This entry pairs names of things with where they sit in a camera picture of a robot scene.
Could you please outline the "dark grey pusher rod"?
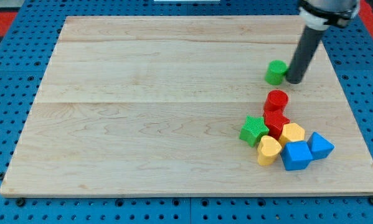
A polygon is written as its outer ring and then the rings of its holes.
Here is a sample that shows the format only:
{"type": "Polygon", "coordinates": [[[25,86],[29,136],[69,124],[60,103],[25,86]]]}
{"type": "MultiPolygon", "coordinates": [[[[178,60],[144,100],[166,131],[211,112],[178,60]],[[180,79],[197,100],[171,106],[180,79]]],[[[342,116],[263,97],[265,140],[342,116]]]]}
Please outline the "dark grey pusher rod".
{"type": "Polygon", "coordinates": [[[301,83],[323,35],[323,30],[312,29],[308,26],[304,27],[303,33],[288,67],[288,71],[285,75],[288,83],[301,83]]]}

